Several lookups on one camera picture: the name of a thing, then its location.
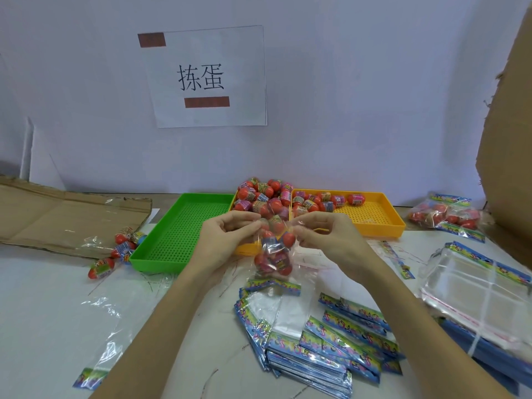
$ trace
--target table surface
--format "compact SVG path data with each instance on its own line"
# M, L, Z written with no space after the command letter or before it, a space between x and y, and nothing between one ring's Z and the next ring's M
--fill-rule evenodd
M177 198L131 196L151 197L153 207L161 208L152 222L157 222ZM445 232L406 231L390 244L416 275L436 249L453 239ZM490 241L468 241L467 245L515 265ZM90 391L72 388L82 369L95 364L113 331L122 330L118 337L128 331L134 334L173 279L146 276L121 266L107 278L94 282L86 276L90 260L7 245L0 245L0 257L0 397L6 398L87 398ZM331 265L315 250L298 250L296 260ZM299 382L276 379L261 371L232 308L238 289L249 274L251 258L234 264L196 312L163 397L329 397ZM405 284L411 290L416 287L415 280ZM107 306L91 305L104 298ZM379 387L355 380L353 397L421 397L408 362L402 361L401 366L402 377L383 375ZM521 397L532 398L532 391L522 387Z

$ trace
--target cardboard flap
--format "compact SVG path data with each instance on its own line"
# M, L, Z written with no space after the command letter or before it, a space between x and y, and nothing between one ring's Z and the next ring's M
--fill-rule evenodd
M0 175L0 242L100 259L123 227L139 228L151 199L61 191Z
M484 124L477 170L496 222L532 240L532 10L525 14Z

